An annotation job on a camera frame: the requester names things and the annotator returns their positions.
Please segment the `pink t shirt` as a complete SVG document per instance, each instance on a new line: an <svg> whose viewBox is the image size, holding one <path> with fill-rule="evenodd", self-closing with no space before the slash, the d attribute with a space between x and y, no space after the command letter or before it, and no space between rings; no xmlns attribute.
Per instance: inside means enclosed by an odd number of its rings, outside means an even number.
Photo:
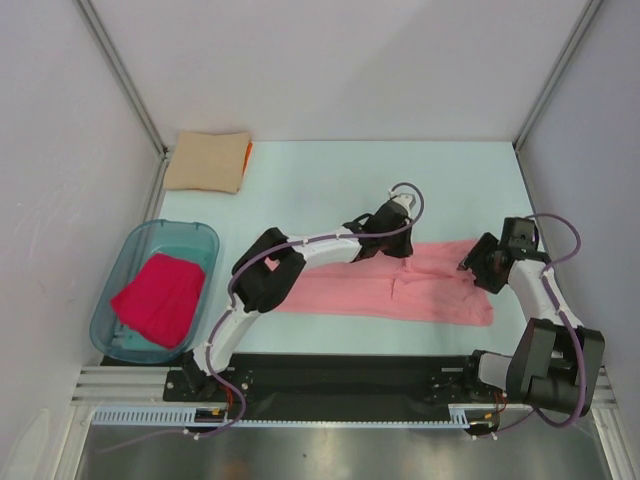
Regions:
<svg viewBox="0 0 640 480"><path fill-rule="evenodd" d="M310 269L276 310L488 327L494 310L486 292L458 268L475 243L416 243L404 259L378 254Z"/></svg>

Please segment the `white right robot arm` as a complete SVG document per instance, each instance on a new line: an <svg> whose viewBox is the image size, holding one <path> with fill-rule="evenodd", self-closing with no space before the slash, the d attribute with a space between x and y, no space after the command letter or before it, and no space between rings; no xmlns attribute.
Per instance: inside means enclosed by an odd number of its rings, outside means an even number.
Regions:
<svg viewBox="0 0 640 480"><path fill-rule="evenodd" d="M584 327L556 283L549 256L533 239L497 239L484 233L459 264L474 285L497 294L509 288L526 320L511 355L476 350L461 376L463 393L484 401L497 388L538 410L582 417L588 413L605 349L601 332Z"/></svg>

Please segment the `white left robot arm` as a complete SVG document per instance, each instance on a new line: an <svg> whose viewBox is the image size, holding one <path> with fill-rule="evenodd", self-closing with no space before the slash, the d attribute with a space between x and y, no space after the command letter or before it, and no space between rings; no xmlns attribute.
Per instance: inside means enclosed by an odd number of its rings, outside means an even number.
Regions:
<svg viewBox="0 0 640 480"><path fill-rule="evenodd" d="M359 262L382 253L413 254L413 194L393 193L373 214L363 214L336 231L315 237L266 230L236 262L227 287L229 304L207 339L184 355L186 387L196 398L214 397L219 373L229 366L240 340L256 319L280 306L301 274L317 267Z"/></svg>

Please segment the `beige folded t shirt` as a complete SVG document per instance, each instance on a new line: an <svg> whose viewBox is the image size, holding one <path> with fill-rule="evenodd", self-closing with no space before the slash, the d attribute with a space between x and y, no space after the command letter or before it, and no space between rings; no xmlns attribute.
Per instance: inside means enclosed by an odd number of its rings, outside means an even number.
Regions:
<svg viewBox="0 0 640 480"><path fill-rule="evenodd" d="M163 188L238 193L244 179L242 167L250 141L248 132L180 132L164 176Z"/></svg>

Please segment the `teal plastic bin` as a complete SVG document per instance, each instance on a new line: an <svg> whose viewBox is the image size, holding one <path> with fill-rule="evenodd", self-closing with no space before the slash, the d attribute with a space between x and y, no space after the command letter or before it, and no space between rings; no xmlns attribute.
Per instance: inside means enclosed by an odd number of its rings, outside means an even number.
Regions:
<svg viewBox="0 0 640 480"><path fill-rule="evenodd" d="M124 243L94 311L89 330L93 345L108 357L135 364L165 363L182 354L198 331L218 250L216 232L202 223L153 220L136 227ZM158 253L193 262L206 275L191 328L174 349L156 345L122 324L110 305L110 300Z"/></svg>

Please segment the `red t shirt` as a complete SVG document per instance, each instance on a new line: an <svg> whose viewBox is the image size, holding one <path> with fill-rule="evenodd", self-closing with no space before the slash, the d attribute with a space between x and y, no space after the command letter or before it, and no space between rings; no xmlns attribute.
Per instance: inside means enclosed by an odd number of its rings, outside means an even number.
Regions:
<svg viewBox="0 0 640 480"><path fill-rule="evenodd" d="M205 279L199 265L158 253L110 305L122 324L156 345L174 349L191 328Z"/></svg>

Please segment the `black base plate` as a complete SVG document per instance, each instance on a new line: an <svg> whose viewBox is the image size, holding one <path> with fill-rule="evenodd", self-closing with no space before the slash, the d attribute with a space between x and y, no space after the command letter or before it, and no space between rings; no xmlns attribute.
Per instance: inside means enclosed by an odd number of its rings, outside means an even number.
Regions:
<svg viewBox="0 0 640 480"><path fill-rule="evenodd" d="M478 377L469 356L340 356L236 354L220 381L199 377L184 360L168 365L161 398L171 403L223 402L238 388L231 411L245 401L245 421L419 422L448 418L453 404L484 408L500 397L508 404L570 414L579 398L574 366L554 360L536 366L506 391Z"/></svg>

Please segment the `right aluminium corner post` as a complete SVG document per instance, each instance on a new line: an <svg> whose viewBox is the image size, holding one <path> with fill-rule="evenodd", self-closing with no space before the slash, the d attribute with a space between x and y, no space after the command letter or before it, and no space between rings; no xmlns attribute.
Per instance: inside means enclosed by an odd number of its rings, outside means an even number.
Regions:
<svg viewBox="0 0 640 480"><path fill-rule="evenodd" d="M516 155L519 155L525 146L530 134L539 122L551 101L556 89L574 60L598 14L606 4L604 0L589 0L585 3L578 19L565 41L559 56L555 60L541 91L536 96L533 105L529 109L512 146Z"/></svg>

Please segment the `aluminium corner post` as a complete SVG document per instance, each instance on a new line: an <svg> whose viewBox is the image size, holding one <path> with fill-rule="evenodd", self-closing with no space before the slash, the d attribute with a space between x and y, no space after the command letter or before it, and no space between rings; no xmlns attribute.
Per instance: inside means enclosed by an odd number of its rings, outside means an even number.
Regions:
<svg viewBox="0 0 640 480"><path fill-rule="evenodd" d="M574 60L598 14L606 4L604 0L589 0L585 3L578 19L565 41L559 56L555 60L541 91L536 96L533 105L529 109L512 146L516 155L519 155L525 146L530 134L539 122L551 101L556 89Z"/></svg>
<svg viewBox="0 0 640 480"><path fill-rule="evenodd" d="M76 8L83 24L92 36L98 51L102 55L147 139L153 146L155 153L160 159L164 159L168 152L168 147L163 142L155 122L94 2L90 0L72 0L71 3Z"/></svg>

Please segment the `aluminium frame rail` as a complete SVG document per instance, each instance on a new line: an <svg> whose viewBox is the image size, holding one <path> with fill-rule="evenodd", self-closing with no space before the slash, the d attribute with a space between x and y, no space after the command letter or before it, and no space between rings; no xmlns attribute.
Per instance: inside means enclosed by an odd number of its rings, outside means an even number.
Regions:
<svg viewBox="0 0 640 480"><path fill-rule="evenodd" d="M256 405L261 399L282 397L295 401L348 400L362 407L375 400L416 400L428 406L449 404L499 405L507 395L499 389L467 381L459 368L294 368L270 366L233 369L217 380L208 399L198 399L179 368L86 367L72 395L79 404L222 403Z"/></svg>

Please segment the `left aluminium corner post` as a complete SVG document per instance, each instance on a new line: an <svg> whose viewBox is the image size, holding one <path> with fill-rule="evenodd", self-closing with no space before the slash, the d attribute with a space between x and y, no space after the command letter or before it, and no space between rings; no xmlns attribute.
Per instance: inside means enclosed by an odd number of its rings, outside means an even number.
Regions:
<svg viewBox="0 0 640 480"><path fill-rule="evenodd" d="M102 55L147 139L153 146L155 153L160 159L164 159L168 152L168 147L163 142L155 122L94 2L90 0L72 0L71 3L76 8L83 24L92 36L98 51Z"/></svg>

